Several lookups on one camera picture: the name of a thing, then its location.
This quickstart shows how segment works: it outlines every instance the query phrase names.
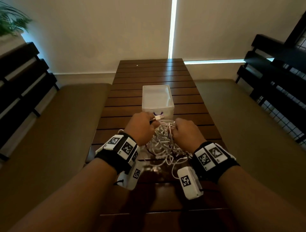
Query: light strip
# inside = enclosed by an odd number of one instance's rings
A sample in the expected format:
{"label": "light strip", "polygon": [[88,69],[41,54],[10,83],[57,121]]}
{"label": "light strip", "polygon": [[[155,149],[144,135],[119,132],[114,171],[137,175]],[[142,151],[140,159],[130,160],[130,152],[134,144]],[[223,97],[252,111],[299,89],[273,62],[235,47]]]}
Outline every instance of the light strip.
{"label": "light strip", "polygon": [[197,64],[226,64],[226,63],[245,63],[244,60],[203,60],[203,61],[184,61],[186,65]]}
{"label": "light strip", "polygon": [[168,59],[172,59],[177,0],[172,0]]}

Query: hand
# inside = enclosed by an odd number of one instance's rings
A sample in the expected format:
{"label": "hand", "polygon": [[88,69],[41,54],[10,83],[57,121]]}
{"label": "hand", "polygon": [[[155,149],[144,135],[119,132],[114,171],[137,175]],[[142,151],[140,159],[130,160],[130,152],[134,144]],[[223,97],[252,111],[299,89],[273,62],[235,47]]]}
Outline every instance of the hand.
{"label": "hand", "polygon": [[202,143],[206,142],[193,121],[177,118],[174,125],[175,128],[171,128],[173,140],[182,150],[193,154]]}
{"label": "hand", "polygon": [[150,125],[150,120],[153,118],[155,118],[154,114],[149,112],[134,114],[124,132],[132,136],[138,146],[146,145],[153,137],[155,128],[160,125],[157,121]]}

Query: forearm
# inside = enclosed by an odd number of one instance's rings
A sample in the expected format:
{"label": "forearm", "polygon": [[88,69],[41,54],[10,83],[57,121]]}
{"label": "forearm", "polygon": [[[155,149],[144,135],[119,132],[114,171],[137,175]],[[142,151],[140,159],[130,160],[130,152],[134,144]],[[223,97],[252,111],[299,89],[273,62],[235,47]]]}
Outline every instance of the forearm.
{"label": "forearm", "polygon": [[233,166],[218,185],[236,219],[247,231],[305,231],[306,217],[241,167]]}
{"label": "forearm", "polygon": [[116,176],[113,167],[94,159],[10,231],[90,230]]}

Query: green leaves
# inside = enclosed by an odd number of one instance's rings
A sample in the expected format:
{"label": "green leaves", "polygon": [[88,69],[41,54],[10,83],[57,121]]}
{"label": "green leaves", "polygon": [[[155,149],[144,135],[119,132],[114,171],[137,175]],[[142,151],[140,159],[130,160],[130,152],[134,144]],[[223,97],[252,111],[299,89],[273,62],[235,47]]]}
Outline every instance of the green leaves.
{"label": "green leaves", "polygon": [[32,20],[20,10],[0,1],[0,36],[16,35],[18,30],[27,30]]}

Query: transparent plastic container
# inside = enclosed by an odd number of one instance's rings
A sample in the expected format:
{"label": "transparent plastic container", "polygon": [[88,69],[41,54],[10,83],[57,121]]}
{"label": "transparent plastic container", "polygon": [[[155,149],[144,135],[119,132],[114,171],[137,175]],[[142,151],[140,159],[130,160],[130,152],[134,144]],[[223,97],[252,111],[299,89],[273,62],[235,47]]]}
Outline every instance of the transparent plastic container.
{"label": "transparent plastic container", "polygon": [[173,118],[174,102],[169,85],[144,85],[142,87],[142,111]]}

